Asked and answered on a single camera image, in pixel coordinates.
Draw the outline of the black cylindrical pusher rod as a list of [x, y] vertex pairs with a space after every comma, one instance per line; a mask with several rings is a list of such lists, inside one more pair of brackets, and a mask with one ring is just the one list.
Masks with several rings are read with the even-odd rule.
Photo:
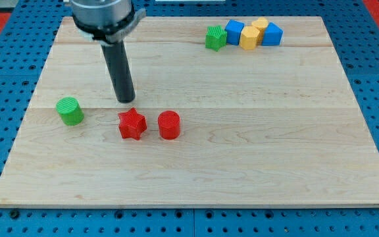
[[126, 55], [124, 42], [101, 46], [111, 82], [120, 103], [130, 103], [135, 99], [134, 85]]

